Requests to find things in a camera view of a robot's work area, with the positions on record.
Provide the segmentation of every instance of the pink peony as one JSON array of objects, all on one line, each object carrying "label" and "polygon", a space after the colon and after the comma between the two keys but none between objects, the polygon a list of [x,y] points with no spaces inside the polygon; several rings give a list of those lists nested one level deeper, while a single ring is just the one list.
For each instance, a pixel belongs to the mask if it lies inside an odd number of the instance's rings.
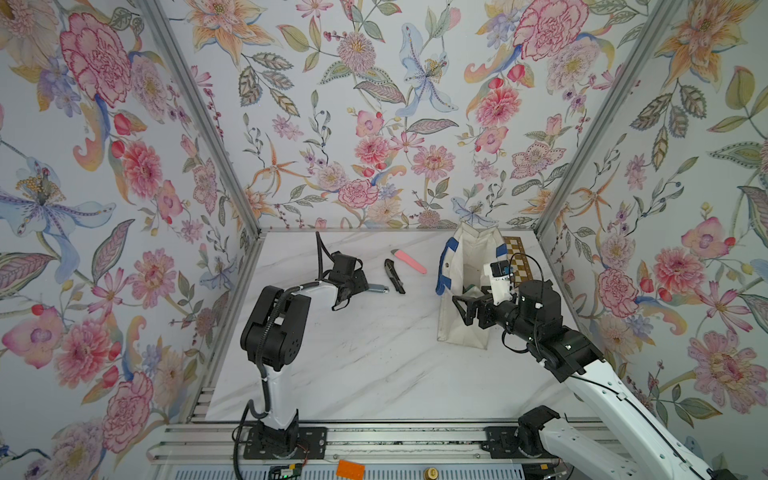
[{"label": "pink peony", "polygon": [[626,271],[629,266],[629,260],[634,255],[634,245],[634,240],[630,240],[619,233],[614,233],[600,245],[603,263],[609,268],[621,270],[622,272]]},{"label": "pink peony", "polygon": [[149,418],[153,393],[152,381],[142,372],[136,372],[130,382],[118,384],[101,423],[107,450],[120,453],[141,433]]},{"label": "pink peony", "polygon": [[725,244],[725,232],[717,217],[710,217],[698,227],[683,235],[683,245],[701,258],[717,258],[727,255],[730,248]]},{"label": "pink peony", "polygon": [[424,174],[428,179],[436,182],[448,176],[446,171],[453,170],[455,158],[456,156],[448,152],[445,147],[438,148],[437,145],[432,145],[429,150],[419,147],[419,152],[413,158],[414,164],[411,169],[417,175]]},{"label": "pink peony", "polygon": [[339,201],[350,208],[363,208],[379,198],[379,188],[370,180],[357,179],[339,189]]},{"label": "pink peony", "polygon": [[142,55],[135,55],[131,62],[131,90],[155,121],[163,123],[165,115],[165,83],[157,73],[154,62]]},{"label": "pink peony", "polygon": [[176,189],[170,180],[163,182],[163,186],[157,190],[157,209],[160,211],[160,217],[166,223],[173,223],[171,217],[176,217],[184,209],[181,207],[179,196],[176,195]]},{"label": "pink peony", "polygon": [[656,261],[656,278],[662,287],[672,293],[693,292],[707,277],[698,257],[686,254],[683,247],[661,249]]},{"label": "pink peony", "polygon": [[90,478],[101,461],[104,433],[99,419],[64,427],[53,441],[51,459],[45,466],[51,480]]},{"label": "pink peony", "polygon": [[364,74],[376,63],[376,50],[373,43],[363,35],[353,31],[339,42],[336,50],[344,65],[357,74]]},{"label": "pink peony", "polygon": [[209,158],[205,165],[198,165],[192,169],[194,175],[195,188],[192,198],[198,203],[205,205],[205,211],[211,215],[216,208],[216,199],[218,197],[216,185],[216,168],[213,161]]},{"label": "pink peony", "polygon": [[134,268],[139,273],[128,277],[128,282],[133,284],[133,295],[136,300],[144,297],[144,308],[157,306],[157,298],[166,296],[176,291],[174,280],[176,271],[174,259],[165,254],[165,249],[152,252],[144,252],[144,262],[137,261]]},{"label": "pink peony", "polygon": [[376,115],[368,111],[359,111],[357,113],[357,129],[356,133],[358,137],[367,137],[368,135],[376,135],[384,126],[384,119],[378,118]]},{"label": "pink peony", "polygon": [[112,108],[125,101],[131,88],[131,63],[112,27],[90,13],[73,13],[69,30],[59,39],[64,60],[88,97],[98,94]]},{"label": "pink peony", "polygon": [[552,56],[576,38],[588,16],[582,0],[534,0],[523,12],[512,45],[522,45],[521,58]]},{"label": "pink peony", "polygon": [[508,131],[509,129],[507,127],[486,128],[482,135],[475,141],[476,150],[480,151],[480,149],[483,148],[488,153],[495,154],[502,146],[502,141],[507,137]]},{"label": "pink peony", "polygon": [[364,137],[355,148],[355,156],[364,164],[376,165],[389,155],[389,142],[378,135]]},{"label": "pink peony", "polygon": [[565,155],[564,148],[550,148],[544,142],[535,141],[525,152],[512,155],[515,169],[511,176],[514,178],[533,177],[563,158],[563,155]]},{"label": "pink peony", "polygon": [[708,332],[704,334],[703,343],[690,339],[688,356],[699,363],[694,369],[694,388],[706,395],[712,394],[712,400],[721,407],[725,406],[727,393],[731,408],[745,414],[756,403],[762,406],[768,403],[766,390],[760,386],[768,381],[768,369],[752,364],[757,358],[753,349],[737,350],[738,346],[739,336],[730,330],[725,335]]},{"label": "pink peony", "polygon": [[123,176],[136,195],[145,200],[153,197],[163,178],[154,147],[147,147],[143,141],[130,142],[123,154]]},{"label": "pink peony", "polygon": [[56,356],[58,384],[73,389],[88,383],[107,362],[112,342],[104,324],[92,319],[73,325],[61,341],[63,353]]},{"label": "pink peony", "polygon": [[561,90],[580,81],[599,54],[600,45],[589,37],[573,42],[549,61],[547,88]]},{"label": "pink peony", "polygon": [[491,90],[480,101],[475,116],[483,127],[494,127],[507,123],[520,110],[518,91],[504,86]]},{"label": "pink peony", "polygon": [[2,336],[2,344],[28,365],[41,369],[51,362],[63,329],[58,311],[50,307],[38,318],[24,320],[10,329]]},{"label": "pink peony", "polygon": [[609,268],[600,274],[600,299],[603,304],[620,318],[627,318],[637,311],[634,299],[637,297],[637,289],[632,284],[632,279],[619,270]]}]

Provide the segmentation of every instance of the white marble surface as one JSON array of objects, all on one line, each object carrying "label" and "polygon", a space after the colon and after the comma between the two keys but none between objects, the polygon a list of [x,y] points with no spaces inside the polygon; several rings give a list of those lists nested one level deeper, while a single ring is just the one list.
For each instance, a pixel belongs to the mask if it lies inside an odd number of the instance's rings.
[{"label": "white marble surface", "polygon": [[[546,268],[535,235],[522,237],[526,253]],[[369,283],[391,283],[384,272],[390,250],[404,249],[424,265],[422,275],[395,260],[406,295],[361,293],[339,312],[312,315],[293,363],[293,388],[302,420],[514,419],[547,405],[569,417],[596,415],[533,357],[517,355],[492,327],[487,350],[438,342],[439,298],[436,268],[452,232],[386,231],[323,233],[331,252],[340,250],[365,262]],[[538,269],[531,263],[534,277]],[[287,288],[311,281],[317,269],[312,232],[268,233],[248,296],[230,341],[208,421],[237,421],[249,398],[261,402],[258,372],[240,348],[240,334],[267,285]],[[545,278],[551,271],[545,270]],[[575,328],[562,304],[564,323]],[[523,348],[520,339],[508,345]]]}]

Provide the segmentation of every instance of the orange flower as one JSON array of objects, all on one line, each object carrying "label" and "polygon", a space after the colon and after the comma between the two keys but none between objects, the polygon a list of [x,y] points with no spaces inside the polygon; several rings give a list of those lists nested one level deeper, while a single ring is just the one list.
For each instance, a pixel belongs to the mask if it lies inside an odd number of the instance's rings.
[{"label": "orange flower", "polygon": [[750,16],[757,4],[756,0],[693,0],[688,7],[688,18],[674,27],[677,33],[656,52],[657,57],[672,57],[664,87],[690,69],[697,77],[719,88],[719,53],[746,43],[738,24]]},{"label": "orange flower", "polygon": [[195,51],[218,43],[240,67],[243,44],[272,45],[279,43],[266,30],[254,25],[264,7],[250,0],[186,0],[192,7],[187,21],[194,25],[192,42]]}]

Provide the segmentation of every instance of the green leaf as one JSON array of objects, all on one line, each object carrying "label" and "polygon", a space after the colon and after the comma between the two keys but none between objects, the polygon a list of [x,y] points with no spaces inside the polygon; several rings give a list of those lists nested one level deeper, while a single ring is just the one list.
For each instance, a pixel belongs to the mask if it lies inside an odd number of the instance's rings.
[{"label": "green leaf", "polygon": [[370,20],[368,20],[367,22],[364,22],[362,24],[362,27],[366,30],[366,33],[370,38],[384,42],[384,37],[382,37],[381,28],[379,28],[379,26],[375,22],[371,22]]},{"label": "green leaf", "polygon": [[762,148],[763,146],[757,142],[743,141],[707,153],[711,157],[729,160],[744,168],[760,168],[763,165],[763,159],[760,156]]},{"label": "green leaf", "polygon": [[755,321],[760,328],[768,333],[768,298],[760,295],[739,295],[746,305],[752,310]]},{"label": "green leaf", "polygon": [[750,223],[768,247],[768,194],[757,187],[739,187],[750,201]]},{"label": "green leaf", "polygon": [[707,129],[707,131],[711,131],[717,134],[722,134],[727,131],[732,131],[736,128],[738,128],[742,123],[749,120],[747,117],[742,117],[740,115],[734,115],[732,117],[725,118],[721,120],[717,125],[714,127],[710,127]]},{"label": "green leaf", "polygon": [[290,198],[291,198],[291,200],[293,200],[294,198],[301,197],[301,192],[304,191],[304,187],[306,187],[306,185],[299,185],[298,187],[296,187],[293,190],[291,190],[290,191]]},{"label": "green leaf", "polygon": [[127,8],[117,7],[112,12],[112,18],[109,21],[109,26],[117,31],[123,31],[131,26],[132,16],[133,14]]},{"label": "green leaf", "polygon": [[190,281],[187,280],[187,278],[184,276],[182,272],[179,272],[178,284],[179,284],[179,293],[181,293],[186,297],[189,297]]},{"label": "green leaf", "polygon": [[698,160],[699,160],[699,157],[691,157],[688,160],[684,161],[683,164],[680,165],[680,168],[677,169],[677,175],[690,170]]},{"label": "green leaf", "polygon": [[755,99],[755,103],[752,105],[752,111],[750,112],[750,116],[754,117],[756,114],[759,114],[765,107],[768,107],[768,87],[765,87]]},{"label": "green leaf", "polygon": [[667,407],[665,407],[662,402],[656,402],[656,413],[658,414],[661,423],[663,423],[665,427],[669,426],[670,415],[667,412]]},{"label": "green leaf", "polygon": [[688,415],[688,412],[683,410],[682,407],[680,407],[678,404],[675,404],[674,411],[677,413],[677,416],[683,419],[683,421],[690,425],[691,428],[694,427],[694,420],[690,417],[690,415]]},{"label": "green leaf", "polygon": [[641,23],[639,25],[635,25],[634,27],[630,28],[630,30],[624,34],[624,37],[621,38],[619,41],[619,45],[616,45],[616,48],[619,48],[623,44],[627,43],[628,41],[633,41],[640,37],[640,33],[643,31],[643,28],[645,27],[645,23]]},{"label": "green leaf", "polygon": [[749,69],[736,66],[725,92],[725,105],[731,110],[741,110],[750,103],[755,93],[755,76]]},{"label": "green leaf", "polygon": [[283,37],[288,42],[288,46],[298,52],[307,51],[310,49],[310,41],[306,39],[301,30],[292,25],[278,25],[277,29],[283,34]]},{"label": "green leaf", "polygon": [[695,399],[693,397],[680,400],[678,405],[683,407],[690,416],[699,420],[711,419],[714,416],[723,414],[710,405],[706,400]]},{"label": "green leaf", "polygon": [[344,65],[341,61],[336,61],[326,69],[326,73],[324,73],[323,78],[320,79],[320,84],[324,85],[337,78],[349,77],[351,74],[352,71],[349,67]]},{"label": "green leaf", "polygon": [[394,3],[388,3],[388,2],[381,2],[377,5],[379,7],[379,11],[383,13],[386,16],[394,15],[395,13],[401,13],[402,10],[400,10],[400,7],[395,5]]},{"label": "green leaf", "polygon": [[680,100],[683,102],[683,108],[695,118],[704,118],[707,116],[707,99],[701,90],[693,85],[680,86]]}]

